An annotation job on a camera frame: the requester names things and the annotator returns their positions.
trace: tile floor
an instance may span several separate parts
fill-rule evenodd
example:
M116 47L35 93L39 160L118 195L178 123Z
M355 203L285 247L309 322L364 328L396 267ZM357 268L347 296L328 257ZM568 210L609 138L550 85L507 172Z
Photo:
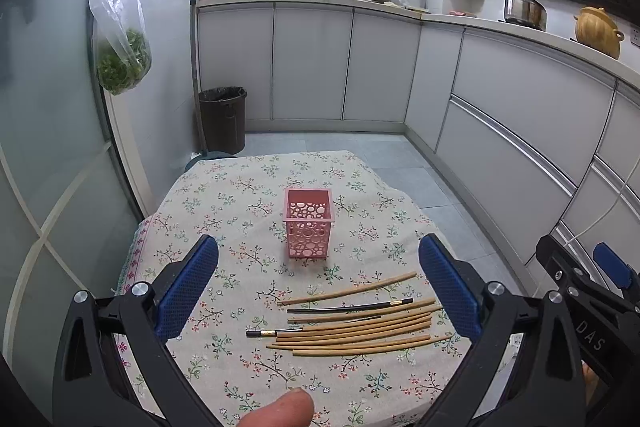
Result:
M485 280L524 291L491 240L458 197L404 136L369 133L249 133L239 156L349 150L366 161L391 187L405 192L442 230L457 256L469 261Z

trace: silver bolt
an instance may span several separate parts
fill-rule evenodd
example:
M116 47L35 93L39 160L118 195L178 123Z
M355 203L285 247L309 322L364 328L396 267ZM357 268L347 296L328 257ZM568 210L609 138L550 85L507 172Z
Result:
M84 302L86 301L86 298L89 296L89 294L84 291L84 290L80 290L79 292L77 292L74 295L74 301L80 303L80 302Z
M491 295L502 295L504 293L504 286L499 282L490 282L486 288Z
M558 292L549 292L549 300L553 304L559 304L562 302L562 296Z
M149 291L149 285L146 282L136 282L131 288L131 293L136 297L140 297Z

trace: green leafy vegetable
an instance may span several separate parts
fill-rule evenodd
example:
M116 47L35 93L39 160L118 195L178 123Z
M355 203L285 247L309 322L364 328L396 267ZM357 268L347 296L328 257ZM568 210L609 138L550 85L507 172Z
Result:
M133 51L133 58L127 62L118 57L109 41L103 41L98 47L98 81L111 94L136 86L151 67L151 52L145 36L129 29L127 41Z

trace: baseboard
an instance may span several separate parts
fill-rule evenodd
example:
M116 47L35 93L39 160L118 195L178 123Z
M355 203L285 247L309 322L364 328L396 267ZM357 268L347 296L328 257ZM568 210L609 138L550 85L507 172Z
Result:
M494 220L487 214L482 205L478 203L478 200L469 192L468 188L463 185L460 179L447 167L447 165L431 150L431 148L411 129L408 125L405 125L404 135L414 147L427 158L429 163L439 172L443 179L450 185L451 189L460 198L462 203L466 206L467 210L476 218L481 228L485 231L491 240L497 247L498 254L507 262L513 274L517 277L522 284L523 288L528 295L533 295L538 284L534 281L533 277L524 266L521 259L513 250L511 243L504 236L502 231L495 224Z
M389 132L404 134L402 122L369 120L246 120L249 132Z

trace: clay pot lid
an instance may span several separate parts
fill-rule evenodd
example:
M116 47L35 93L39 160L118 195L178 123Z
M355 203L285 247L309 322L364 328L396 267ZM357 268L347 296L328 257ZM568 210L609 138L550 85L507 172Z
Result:
M594 8L593 6L585 6L584 8L580 9L580 15L582 14L591 14L591 15L595 15L597 18L603 20L604 22L606 22L613 30L617 30L618 26L616 25L615 22L613 22L613 20L611 19L611 17L609 17L607 15L607 13L604 11L604 8Z

